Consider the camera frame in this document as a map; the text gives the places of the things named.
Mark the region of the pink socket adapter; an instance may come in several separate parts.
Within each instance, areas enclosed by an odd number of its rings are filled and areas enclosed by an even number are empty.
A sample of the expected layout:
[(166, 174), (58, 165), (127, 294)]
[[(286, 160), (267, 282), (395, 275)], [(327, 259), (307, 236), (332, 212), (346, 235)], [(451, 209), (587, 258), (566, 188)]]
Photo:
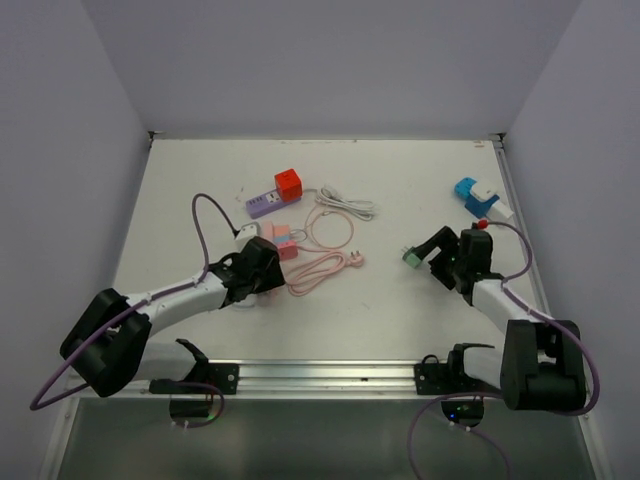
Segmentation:
[(298, 256), (298, 246), (292, 240), (277, 244), (277, 251), (281, 261), (292, 260)]

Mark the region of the pink power strip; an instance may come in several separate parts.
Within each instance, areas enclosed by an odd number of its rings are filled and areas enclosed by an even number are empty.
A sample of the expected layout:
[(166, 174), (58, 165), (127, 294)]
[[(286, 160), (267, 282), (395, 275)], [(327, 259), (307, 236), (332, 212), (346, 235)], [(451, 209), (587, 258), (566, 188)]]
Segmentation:
[[(271, 221), (263, 221), (261, 223), (260, 232), (262, 238), (268, 240), (271, 243), (274, 242), (274, 224)], [(261, 294), (259, 296), (259, 305), (264, 308), (271, 307), (276, 303), (279, 293), (280, 288), (277, 287)]]

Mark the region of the green plug adapter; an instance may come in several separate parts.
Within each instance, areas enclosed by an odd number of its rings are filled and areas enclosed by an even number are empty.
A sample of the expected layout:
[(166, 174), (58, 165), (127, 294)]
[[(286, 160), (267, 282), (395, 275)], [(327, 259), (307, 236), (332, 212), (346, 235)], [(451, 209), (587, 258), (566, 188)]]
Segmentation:
[(419, 247), (405, 247), (402, 250), (402, 261), (412, 269), (418, 268), (424, 260), (424, 254)]

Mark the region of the orange charger plug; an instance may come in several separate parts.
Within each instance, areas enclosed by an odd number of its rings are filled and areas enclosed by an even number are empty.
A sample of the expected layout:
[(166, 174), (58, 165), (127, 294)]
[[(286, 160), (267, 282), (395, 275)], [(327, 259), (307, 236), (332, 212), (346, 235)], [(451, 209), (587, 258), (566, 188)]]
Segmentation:
[(278, 236), (289, 235), (291, 237), (291, 229), (287, 224), (273, 225), (273, 239)]

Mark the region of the purple power strip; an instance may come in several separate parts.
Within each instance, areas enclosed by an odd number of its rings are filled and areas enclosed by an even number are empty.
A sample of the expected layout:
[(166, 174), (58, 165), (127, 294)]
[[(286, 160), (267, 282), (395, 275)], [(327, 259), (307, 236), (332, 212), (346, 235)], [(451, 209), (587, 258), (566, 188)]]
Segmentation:
[(245, 202), (245, 208), (251, 219), (258, 219), (287, 206), (299, 202), (300, 198), (284, 201), (276, 189), (253, 197)]

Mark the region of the red cube socket adapter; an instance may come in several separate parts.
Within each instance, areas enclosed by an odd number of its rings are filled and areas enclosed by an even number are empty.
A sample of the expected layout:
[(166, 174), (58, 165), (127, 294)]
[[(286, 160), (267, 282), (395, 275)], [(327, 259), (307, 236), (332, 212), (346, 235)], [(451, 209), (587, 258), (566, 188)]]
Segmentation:
[(276, 174), (274, 183), (280, 199), (285, 203), (296, 201), (303, 195), (302, 181), (293, 168)]

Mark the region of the blue charger plug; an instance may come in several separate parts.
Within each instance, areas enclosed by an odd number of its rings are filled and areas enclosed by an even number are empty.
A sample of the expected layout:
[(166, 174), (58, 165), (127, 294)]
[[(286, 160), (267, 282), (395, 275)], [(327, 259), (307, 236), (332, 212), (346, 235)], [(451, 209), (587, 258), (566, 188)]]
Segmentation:
[(286, 248), (295, 246), (295, 241), (289, 235), (278, 236), (274, 238), (275, 244), (278, 248)]

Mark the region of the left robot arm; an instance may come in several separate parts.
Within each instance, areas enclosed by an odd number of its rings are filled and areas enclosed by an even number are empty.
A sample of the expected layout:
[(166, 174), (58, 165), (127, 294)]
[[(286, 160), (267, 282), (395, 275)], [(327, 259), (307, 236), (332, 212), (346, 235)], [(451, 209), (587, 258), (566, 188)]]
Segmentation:
[(206, 355), (189, 340), (163, 344), (153, 336), (284, 283), (277, 247), (253, 237), (241, 251), (181, 284), (141, 294), (99, 292), (62, 342), (60, 354), (100, 397), (143, 380), (151, 381), (156, 393), (197, 392), (212, 380)]

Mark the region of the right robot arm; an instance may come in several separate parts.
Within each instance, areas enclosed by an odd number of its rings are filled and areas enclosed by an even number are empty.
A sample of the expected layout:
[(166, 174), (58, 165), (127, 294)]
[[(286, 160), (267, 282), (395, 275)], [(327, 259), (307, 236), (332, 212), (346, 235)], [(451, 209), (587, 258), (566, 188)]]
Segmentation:
[(443, 361), (426, 355), (414, 366), (417, 393), (451, 397), (489, 392), (499, 394), (511, 410), (588, 412), (600, 386), (578, 326), (529, 305), (510, 289), (510, 277), (493, 270), (489, 225), (481, 220), (460, 233), (444, 226), (403, 254), (412, 268), (427, 263), (436, 280), (456, 291), (504, 337), (502, 346), (457, 343)]

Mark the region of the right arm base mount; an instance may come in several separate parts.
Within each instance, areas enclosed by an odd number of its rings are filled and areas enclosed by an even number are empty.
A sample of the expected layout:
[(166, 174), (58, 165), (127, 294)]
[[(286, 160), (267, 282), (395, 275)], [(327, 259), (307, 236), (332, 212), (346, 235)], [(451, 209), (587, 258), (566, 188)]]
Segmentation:
[[(499, 394), (501, 360), (498, 349), (480, 343), (455, 344), (445, 360), (428, 354), (413, 366), (416, 393), (431, 396)], [(441, 410), (448, 421), (470, 428), (478, 426), (484, 417), (484, 404), (478, 396), (445, 399)]]

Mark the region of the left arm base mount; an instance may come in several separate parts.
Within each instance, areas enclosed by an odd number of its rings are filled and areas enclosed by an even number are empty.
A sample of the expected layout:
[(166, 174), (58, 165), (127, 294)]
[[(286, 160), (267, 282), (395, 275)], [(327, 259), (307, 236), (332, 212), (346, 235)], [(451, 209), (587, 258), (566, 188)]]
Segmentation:
[(183, 430), (209, 426), (224, 411), (225, 396), (237, 393), (240, 366), (237, 363), (212, 363), (186, 339), (177, 339), (175, 346), (179, 354), (186, 354), (186, 373), (182, 376), (173, 373), (175, 379), (166, 375), (152, 379), (149, 392), (169, 396), (202, 395), (202, 400), (171, 399), (169, 416), (173, 424)]

